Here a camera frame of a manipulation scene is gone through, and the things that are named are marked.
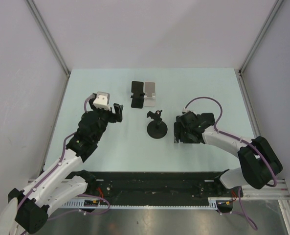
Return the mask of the blue phone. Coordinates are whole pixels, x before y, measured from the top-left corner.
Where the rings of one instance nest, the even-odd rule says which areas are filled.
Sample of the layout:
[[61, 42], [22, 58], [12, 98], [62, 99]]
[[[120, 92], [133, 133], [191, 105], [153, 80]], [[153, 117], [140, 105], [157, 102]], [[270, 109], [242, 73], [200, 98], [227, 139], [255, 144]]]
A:
[[179, 122], [174, 123], [174, 143], [180, 143], [181, 142], [181, 131], [182, 127]]

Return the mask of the black folding phone stand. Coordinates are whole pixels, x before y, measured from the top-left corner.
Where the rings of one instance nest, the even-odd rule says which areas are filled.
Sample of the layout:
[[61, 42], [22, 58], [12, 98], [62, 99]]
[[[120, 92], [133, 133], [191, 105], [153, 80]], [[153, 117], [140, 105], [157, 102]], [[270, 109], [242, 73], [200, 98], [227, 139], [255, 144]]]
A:
[[131, 107], [142, 109], [144, 103], [144, 82], [132, 81], [131, 93]]

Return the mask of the black round-base phone stand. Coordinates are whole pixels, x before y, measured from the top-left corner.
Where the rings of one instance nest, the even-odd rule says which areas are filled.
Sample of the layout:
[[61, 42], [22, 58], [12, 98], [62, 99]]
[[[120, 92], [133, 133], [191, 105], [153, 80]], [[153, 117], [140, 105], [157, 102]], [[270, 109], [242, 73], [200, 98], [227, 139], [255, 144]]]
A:
[[146, 115], [152, 121], [147, 125], [147, 133], [153, 139], [161, 139], [166, 136], [168, 127], [161, 118], [162, 110], [157, 110], [155, 113], [149, 111]]

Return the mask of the white folding phone stand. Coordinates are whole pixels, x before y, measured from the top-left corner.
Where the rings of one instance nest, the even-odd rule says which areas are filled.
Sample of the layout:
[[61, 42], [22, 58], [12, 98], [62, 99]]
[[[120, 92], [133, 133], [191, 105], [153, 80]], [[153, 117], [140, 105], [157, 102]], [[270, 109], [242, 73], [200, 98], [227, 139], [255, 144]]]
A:
[[144, 83], [144, 103], [145, 107], [155, 107], [156, 105], [156, 84], [155, 82]]

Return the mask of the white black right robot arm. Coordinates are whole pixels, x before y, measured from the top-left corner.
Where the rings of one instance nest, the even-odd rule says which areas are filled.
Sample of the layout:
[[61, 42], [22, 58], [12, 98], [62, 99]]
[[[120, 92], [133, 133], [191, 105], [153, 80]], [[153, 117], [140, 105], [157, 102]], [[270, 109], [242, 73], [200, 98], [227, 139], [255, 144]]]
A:
[[266, 138], [237, 137], [219, 130], [212, 113], [195, 114], [187, 111], [176, 117], [174, 138], [176, 143], [207, 144], [235, 156], [240, 167], [228, 169], [214, 183], [214, 192], [226, 196], [234, 187], [250, 185], [255, 189], [275, 187], [276, 176], [283, 166]]

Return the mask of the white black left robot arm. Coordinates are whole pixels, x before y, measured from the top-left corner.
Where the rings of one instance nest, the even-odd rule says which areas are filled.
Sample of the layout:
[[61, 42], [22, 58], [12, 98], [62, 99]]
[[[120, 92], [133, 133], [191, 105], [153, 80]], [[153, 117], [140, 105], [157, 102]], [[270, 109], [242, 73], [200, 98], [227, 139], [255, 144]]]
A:
[[69, 185], [59, 184], [97, 149], [97, 145], [109, 123], [122, 122], [123, 105], [91, 104], [91, 111], [84, 112], [76, 132], [63, 142], [63, 151], [56, 162], [25, 188], [12, 189], [8, 201], [17, 200], [13, 221], [24, 233], [38, 232], [52, 213], [71, 198], [96, 191], [94, 177], [86, 171], [72, 178]]

